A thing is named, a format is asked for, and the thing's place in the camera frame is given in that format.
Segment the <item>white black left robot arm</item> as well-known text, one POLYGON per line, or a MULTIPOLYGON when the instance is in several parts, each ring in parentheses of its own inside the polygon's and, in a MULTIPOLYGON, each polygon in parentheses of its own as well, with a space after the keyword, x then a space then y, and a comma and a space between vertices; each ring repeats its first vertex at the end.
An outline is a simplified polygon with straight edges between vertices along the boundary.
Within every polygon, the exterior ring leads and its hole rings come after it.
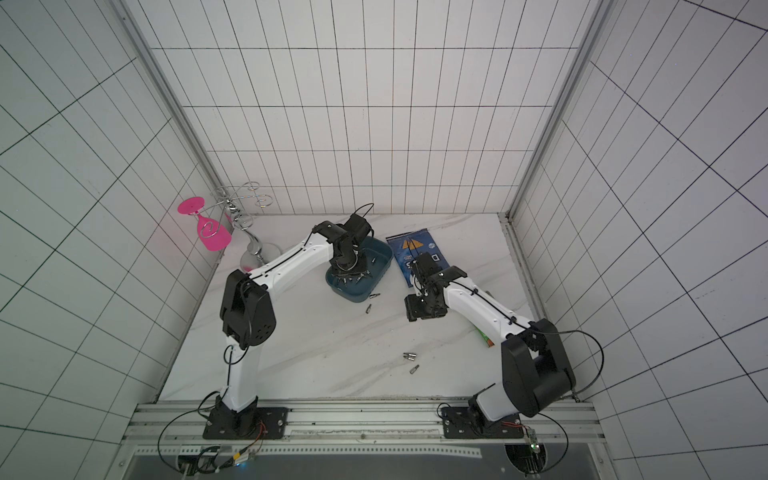
POLYGON ((257 423, 255 373, 260 346, 277 326, 273 301, 307 273, 326 264, 332 287, 347 295, 369 294, 375 284, 364 241, 373 235, 369 222, 353 213, 344 223, 323 221, 308 237, 277 259, 227 277, 220 309, 230 352, 227 386, 216 399, 208 421, 216 431, 245 437, 257 423))

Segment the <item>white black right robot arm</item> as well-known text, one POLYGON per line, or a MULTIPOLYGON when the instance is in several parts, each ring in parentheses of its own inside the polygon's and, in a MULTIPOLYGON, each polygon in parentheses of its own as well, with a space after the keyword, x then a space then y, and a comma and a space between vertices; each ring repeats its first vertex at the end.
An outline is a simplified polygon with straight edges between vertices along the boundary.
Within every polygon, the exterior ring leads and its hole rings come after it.
POLYGON ((411 262, 416 289, 405 298, 409 321, 455 312, 500 348, 501 377, 468 401, 481 432, 507 419, 539 414, 576 386, 561 333, 547 319, 531 321, 484 292, 458 267, 440 267, 427 253, 411 262))

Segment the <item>teal plastic storage box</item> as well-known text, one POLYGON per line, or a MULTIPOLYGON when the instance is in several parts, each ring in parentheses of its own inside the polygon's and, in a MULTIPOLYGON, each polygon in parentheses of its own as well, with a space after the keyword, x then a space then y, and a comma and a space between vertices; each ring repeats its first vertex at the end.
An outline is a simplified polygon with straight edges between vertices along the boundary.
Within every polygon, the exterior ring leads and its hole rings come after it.
POLYGON ((325 281, 331 290, 353 303, 362 303, 373 293, 393 259, 389 245, 374 237, 367 237, 362 243, 362 249, 367 258, 366 272, 342 274, 332 272, 329 267, 325 273, 325 281))

